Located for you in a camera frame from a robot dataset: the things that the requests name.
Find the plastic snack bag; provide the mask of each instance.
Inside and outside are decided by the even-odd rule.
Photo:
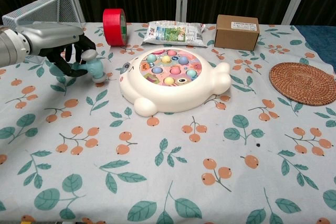
[[[153,21],[143,42],[152,44],[188,45],[206,47],[202,39],[205,25],[200,23],[183,23],[177,21]]]

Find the toy cartoon face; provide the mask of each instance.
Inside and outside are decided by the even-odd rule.
[[[142,116],[180,112],[222,94],[231,83],[230,66],[213,68],[200,55],[177,47],[153,49],[126,62],[120,69],[123,96]]]

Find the table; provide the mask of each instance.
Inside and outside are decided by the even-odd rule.
[[[336,104],[290,101],[268,79],[288,61],[334,75],[295,26],[260,25],[255,50],[242,51],[214,48],[206,25],[208,47],[187,48],[228,62],[232,87],[149,119],[121,96],[116,70],[161,47],[142,45],[146,29],[128,24],[128,45],[110,49],[101,23],[84,25],[103,84],[56,78],[48,61],[0,70],[0,220],[335,222]]]

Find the box label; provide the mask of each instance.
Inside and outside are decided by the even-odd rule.
[[[257,24],[242,23],[242,22],[231,22],[231,29],[256,31],[257,30]]]

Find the red tape roll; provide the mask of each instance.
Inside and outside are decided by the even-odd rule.
[[[105,9],[103,27],[107,44],[125,46],[127,42],[127,26],[123,9]]]

